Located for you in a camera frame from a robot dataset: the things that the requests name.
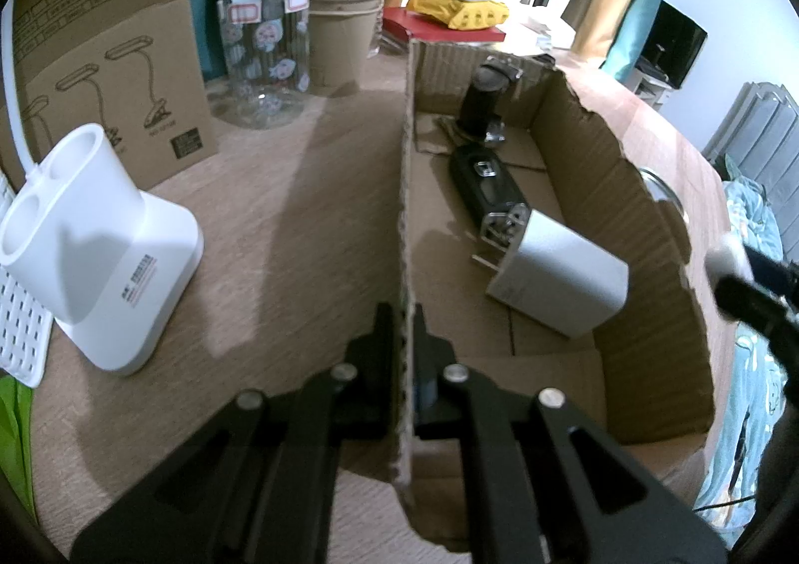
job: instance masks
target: white plastic basket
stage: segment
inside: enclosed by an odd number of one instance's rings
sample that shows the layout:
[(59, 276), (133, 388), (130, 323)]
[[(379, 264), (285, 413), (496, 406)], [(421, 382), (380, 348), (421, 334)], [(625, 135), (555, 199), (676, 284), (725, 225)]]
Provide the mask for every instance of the white plastic basket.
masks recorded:
[[(13, 190), (0, 172), (0, 220), (13, 201)], [(53, 314), (45, 310), (11, 274), (0, 267), (0, 368), (35, 388), (45, 372)]]

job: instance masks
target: black key fob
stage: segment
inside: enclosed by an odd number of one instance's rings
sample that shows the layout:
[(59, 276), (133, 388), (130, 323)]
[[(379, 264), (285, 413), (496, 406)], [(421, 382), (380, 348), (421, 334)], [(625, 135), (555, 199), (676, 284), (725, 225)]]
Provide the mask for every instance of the black key fob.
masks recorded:
[(509, 213), (517, 204), (527, 205), (505, 163), (481, 144), (455, 148), (449, 169), (454, 186), (478, 229), (489, 213)]

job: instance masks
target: yellow package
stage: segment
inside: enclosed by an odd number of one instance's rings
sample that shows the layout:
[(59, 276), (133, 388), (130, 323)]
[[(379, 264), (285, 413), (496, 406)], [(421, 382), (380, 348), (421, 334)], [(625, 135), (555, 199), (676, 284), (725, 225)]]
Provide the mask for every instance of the yellow package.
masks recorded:
[(405, 9), (432, 16), (451, 30), (483, 30), (505, 23), (510, 15), (498, 0), (409, 0)]

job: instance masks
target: bed headboard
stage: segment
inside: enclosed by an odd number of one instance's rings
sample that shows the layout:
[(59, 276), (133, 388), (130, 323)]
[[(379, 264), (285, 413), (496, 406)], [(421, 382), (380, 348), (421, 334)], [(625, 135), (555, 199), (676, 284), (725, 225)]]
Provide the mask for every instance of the bed headboard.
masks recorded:
[(799, 108), (786, 88), (745, 84), (703, 153), (729, 154), (766, 188), (786, 258), (799, 261)]

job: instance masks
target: lamp illustration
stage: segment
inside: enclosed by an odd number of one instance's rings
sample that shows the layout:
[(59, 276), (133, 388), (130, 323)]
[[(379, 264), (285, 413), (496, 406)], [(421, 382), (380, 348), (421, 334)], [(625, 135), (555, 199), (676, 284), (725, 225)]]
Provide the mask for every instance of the lamp illustration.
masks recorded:
[(153, 38), (151, 36), (141, 35), (135, 37), (134, 39), (129, 39), (125, 43), (119, 44), (105, 53), (105, 59), (118, 60), (135, 52), (136, 54), (141, 55), (147, 62), (147, 70), (149, 73), (149, 97), (150, 102), (153, 103), (153, 108), (150, 109), (149, 113), (145, 117), (145, 129), (154, 127), (156, 124), (161, 122), (161, 120), (164, 120), (164, 118), (168, 118), (172, 115), (171, 111), (166, 110), (165, 98), (161, 97), (156, 99), (155, 93), (153, 92), (153, 81), (155, 79), (155, 74), (153, 72), (153, 60), (150, 59), (150, 56), (144, 51), (144, 48), (147, 48), (152, 44)]
[(105, 129), (105, 136), (110, 141), (111, 147), (116, 147), (122, 142), (122, 136), (119, 135), (118, 127), (109, 127), (108, 124), (106, 124), (105, 104), (103, 103), (100, 85), (92, 79), (92, 76), (99, 70), (100, 67), (97, 64), (86, 64), (77, 71), (71, 72), (69, 75), (56, 82), (55, 88), (57, 88), (59, 91), (68, 91), (81, 82), (88, 82), (91, 84), (94, 87), (94, 90), (97, 91), (97, 105), (100, 108), (100, 124), (102, 125), (102, 128)]
[(51, 148), (55, 146), (55, 141), (53, 141), (53, 136), (51, 136), (49, 132), (49, 127), (47, 126), (47, 121), (41, 116), (41, 112), (47, 108), (49, 104), (49, 97), (47, 96), (37, 96), (33, 99), (33, 101), (25, 107), (21, 113), (20, 117), (22, 122), (33, 122), (33, 120), (37, 120), (39, 124), (41, 124), (42, 128), (44, 129), (45, 136), (47, 136), (47, 141)]

